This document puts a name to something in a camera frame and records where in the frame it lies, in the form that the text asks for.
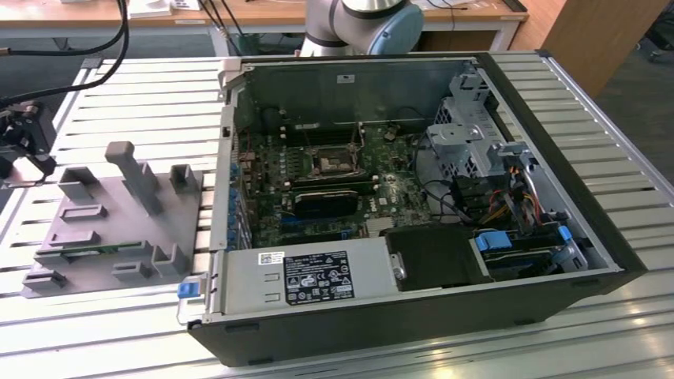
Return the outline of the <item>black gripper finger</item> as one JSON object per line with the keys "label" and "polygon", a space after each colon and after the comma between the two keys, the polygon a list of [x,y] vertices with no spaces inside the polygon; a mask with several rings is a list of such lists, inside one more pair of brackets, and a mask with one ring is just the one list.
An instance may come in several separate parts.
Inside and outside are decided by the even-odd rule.
{"label": "black gripper finger", "polygon": [[17,158],[17,135],[13,127],[11,118],[1,118],[1,179],[9,176],[11,162]]}
{"label": "black gripper finger", "polygon": [[21,147],[22,158],[38,170],[38,181],[53,173],[55,161],[50,157],[55,130],[51,124],[51,112],[42,102],[30,100],[17,106],[18,119],[14,125],[21,130],[21,139],[17,145]]}

